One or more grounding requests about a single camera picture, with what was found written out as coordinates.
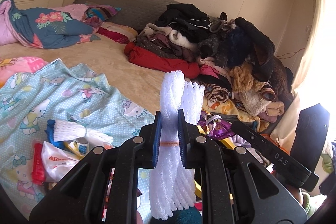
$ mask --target silver screw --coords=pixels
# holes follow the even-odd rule
[[[136,136],[133,138],[133,142],[134,143],[142,143],[143,142],[143,138],[140,136]]]
[[[238,146],[237,148],[236,148],[236,152],[238,153],[238,154],[245,154],[246,153],[246,149],[244,148],[244,147],[242,147],[242,146]]]
[[[196,138],[196,141],[197,141],[198,143],[205,143],[205,142],[207,141],[207,139],[206,139],[206,137],[198,136],[198,137]]]
[[[97,146],[93,149],[93,153],[95,153],[96,155],[103,153],[103,151],[104,149],[101,146]]]

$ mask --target light blue polka dot blanket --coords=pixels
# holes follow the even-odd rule
[[[45,195],[32,183],[33,147],[47,140],[47,120],[75,121],[113,136],[113,146],[138,135],[154,116],[110,86],[88,66],[60,59],[34,74],[18,73],[0,89],[0,183],[26,217]],[[150,220],[149,170],[140,169],[138,211]]]

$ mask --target beige bed sheet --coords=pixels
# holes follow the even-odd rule
[[[160,109],[160,87],[164,72],[139,67],[128,62],[125,45],[97,34],[101,41],[44,50],[24,47],[20,43],[0,46],[2,59],[36,56],[51,62],[60,58],[67,67],[85,63],[97,74],[104,73],[110,85],[155,115]]]

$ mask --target gray quilted headboard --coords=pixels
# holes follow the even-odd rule
[[[167,4],[178,3],[174,0],[75,0],[74,4],[91,2],[119,7],[122,10],[109,21],[143,29],[147,23],[154,23],[167,10]]]

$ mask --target beige curtain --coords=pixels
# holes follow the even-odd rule
[[[335,136],[336,0],[316,0],[314,20],[293,84],[294,101],[271,133],[290,151],[302,109],[320,103],[331,114],[328,136]]]

